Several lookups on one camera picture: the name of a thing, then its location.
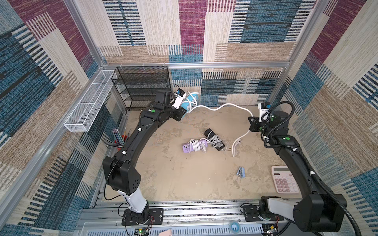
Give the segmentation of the teal power strip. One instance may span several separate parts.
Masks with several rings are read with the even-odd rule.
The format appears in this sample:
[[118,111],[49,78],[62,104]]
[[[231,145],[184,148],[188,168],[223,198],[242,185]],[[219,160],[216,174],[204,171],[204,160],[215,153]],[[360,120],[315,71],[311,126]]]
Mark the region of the teal power strip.
[[198,92],[188,92],[186,98],[181,103],[181,107],[183,107],[188,113],[191,110],[199,105],[199,93]]

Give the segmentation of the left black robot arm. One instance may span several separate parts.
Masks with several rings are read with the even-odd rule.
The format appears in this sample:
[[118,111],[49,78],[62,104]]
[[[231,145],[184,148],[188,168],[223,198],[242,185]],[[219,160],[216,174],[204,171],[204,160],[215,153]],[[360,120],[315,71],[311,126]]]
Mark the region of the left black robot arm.
[[158,90],[155,100],[142,109],[139,122],[124,146],[102,162],[106,184],[125,197],[135,213],[141,214],[147,207],[147,200],[139,188],[141,175],[135,168],[139,156],[151,136],[166,121],[181,120],[187,112],[181,107],[185,98],[186,93],[180,88],[176,92]]

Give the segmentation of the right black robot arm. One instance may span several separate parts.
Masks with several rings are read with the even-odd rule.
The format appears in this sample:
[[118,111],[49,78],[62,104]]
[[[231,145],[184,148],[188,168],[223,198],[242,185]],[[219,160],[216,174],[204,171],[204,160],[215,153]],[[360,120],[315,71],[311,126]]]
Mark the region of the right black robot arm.
[[302,152],[298,141],[288,133],[291,115],[277,111],[262,120],[249,117],[250,131],[261,134],[263,144],[284,161],[295,179],[302,199],[298,203],[275,196],[263,196],[258,212],[261,218],[282,216],[303,232],[338,232],[343,219],[352,216],[347,211],[343,195],[335,194],[319,177]]

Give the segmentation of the purple power strip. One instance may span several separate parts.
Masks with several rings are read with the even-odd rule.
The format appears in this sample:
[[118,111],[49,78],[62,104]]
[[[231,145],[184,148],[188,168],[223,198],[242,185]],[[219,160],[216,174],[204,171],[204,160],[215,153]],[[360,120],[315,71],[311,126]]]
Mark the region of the purple power strip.
[[206,139],[191,139],[188,143],[183,144],[183,152],[184,153],[190,153],[190,152],[197,152],[202,151],[206,152],[206,149],[208,147],[208,141]]

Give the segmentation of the black power strip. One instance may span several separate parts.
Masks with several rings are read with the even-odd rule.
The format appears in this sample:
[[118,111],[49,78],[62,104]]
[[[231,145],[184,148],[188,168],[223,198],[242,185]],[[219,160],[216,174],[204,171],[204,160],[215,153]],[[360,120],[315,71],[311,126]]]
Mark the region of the black power strip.
[[221,151],[226,148],[226,145],[223,142],[223,140],[216,133],[214,133],[212,129],[207,129],[204,132],[204,135],[208,142],[211,144],[211,146],[214,147],[216,150]]

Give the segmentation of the blue binder clip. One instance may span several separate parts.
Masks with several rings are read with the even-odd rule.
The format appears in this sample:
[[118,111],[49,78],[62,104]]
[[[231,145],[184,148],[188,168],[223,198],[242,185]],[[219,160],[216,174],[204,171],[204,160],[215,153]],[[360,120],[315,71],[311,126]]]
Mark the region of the blue binder clip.
[[240,178],[245,178],[246,177],[245,168],[239,167],[236,175]]

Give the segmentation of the pens in red cup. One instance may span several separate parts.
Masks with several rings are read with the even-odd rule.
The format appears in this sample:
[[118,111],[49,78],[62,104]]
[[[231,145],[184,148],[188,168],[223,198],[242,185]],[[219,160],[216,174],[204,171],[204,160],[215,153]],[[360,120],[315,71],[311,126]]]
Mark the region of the pens in red cup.
[[119,141],[121,140],[121,134],[119,133],[119,130],[114,128],[112,130],[112,134],[113,134],[113,138],[114,140],[111,141],[109,139],[107,139],[106,141],[108,142],[108,146],[111,146],[111,147],[115,147],[115,148],[118,148],[118,143]]

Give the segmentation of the pink white calculator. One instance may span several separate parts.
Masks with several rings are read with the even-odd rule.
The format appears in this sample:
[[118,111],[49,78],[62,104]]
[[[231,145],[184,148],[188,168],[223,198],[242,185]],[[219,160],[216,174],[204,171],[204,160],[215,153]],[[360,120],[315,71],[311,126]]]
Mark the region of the pink white calculator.
[[284,165],[271,167],[274,186],[279,194],[298,194],[299,187],[290,169]]

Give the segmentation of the red pen cup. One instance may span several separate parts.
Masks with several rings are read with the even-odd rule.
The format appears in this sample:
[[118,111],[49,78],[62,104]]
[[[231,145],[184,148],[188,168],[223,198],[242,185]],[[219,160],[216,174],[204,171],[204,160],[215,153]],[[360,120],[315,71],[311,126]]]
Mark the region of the red pen cup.
[[118,143],[118,151],[121,150],[121,148],[123,147],[123,145],[126,143],[126,140],[128,139],[128,136],[127,135],[122,135],[121,136],[121,140],[119,141]]

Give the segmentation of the blue round sticker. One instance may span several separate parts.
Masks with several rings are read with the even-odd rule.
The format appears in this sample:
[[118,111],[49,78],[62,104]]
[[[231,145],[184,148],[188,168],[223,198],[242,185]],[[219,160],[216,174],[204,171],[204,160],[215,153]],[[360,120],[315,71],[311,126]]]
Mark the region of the blue round sticker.
[[237,221],[231,221],[229,223],[229,230],[232,234],[239,234],[241,231],[241,226]]

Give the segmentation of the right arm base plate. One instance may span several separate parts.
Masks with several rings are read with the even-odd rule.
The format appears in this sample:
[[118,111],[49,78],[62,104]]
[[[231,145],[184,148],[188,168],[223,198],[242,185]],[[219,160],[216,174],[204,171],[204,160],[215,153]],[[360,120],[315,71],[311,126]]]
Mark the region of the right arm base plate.
[[243,203],[239,206],[239,211],[244,215],[246,222],[253,221],[272,221],[280,222],[284,220],[283,216],[272,213],[261,213],[259,205],[253,205],[250,203]]

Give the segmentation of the aluminium front rail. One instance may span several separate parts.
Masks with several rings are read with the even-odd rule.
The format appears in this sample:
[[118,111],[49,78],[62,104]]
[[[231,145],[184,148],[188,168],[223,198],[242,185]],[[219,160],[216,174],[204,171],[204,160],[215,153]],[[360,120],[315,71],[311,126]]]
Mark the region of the aluminium front rail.
[[[76,236],[158,236],[170,232],[174,236],[295,236],[302,235],[285,218],[280,222],[246,222],[239,211],[243,203],[258,205],[258,200],[206,200],[151,202],[150,209],[163,208],[162,225],[122,226],[126,206],[100,203],[82,211],[76,225]],[[237,221],[239,234],[232,234],[229,223]]]

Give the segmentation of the white mesh wall basket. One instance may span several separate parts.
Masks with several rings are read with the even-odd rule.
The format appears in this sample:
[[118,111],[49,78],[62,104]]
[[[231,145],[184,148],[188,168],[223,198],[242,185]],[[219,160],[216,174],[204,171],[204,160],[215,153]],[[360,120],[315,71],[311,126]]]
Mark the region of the white mesh wall basket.
[[88,132],[97,117],[113,83],[113,70],[101,71],[90,83],[64,126],[70,132]]

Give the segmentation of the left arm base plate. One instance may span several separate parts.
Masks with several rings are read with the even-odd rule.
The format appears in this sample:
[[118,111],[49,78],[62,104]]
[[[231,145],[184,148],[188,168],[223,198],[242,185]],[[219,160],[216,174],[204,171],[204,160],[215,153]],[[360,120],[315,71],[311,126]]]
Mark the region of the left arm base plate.
[[163,208],[152,208],[136,213],[131,209],[126,209],[122,217],[122,226],[136,225],[162,225]]

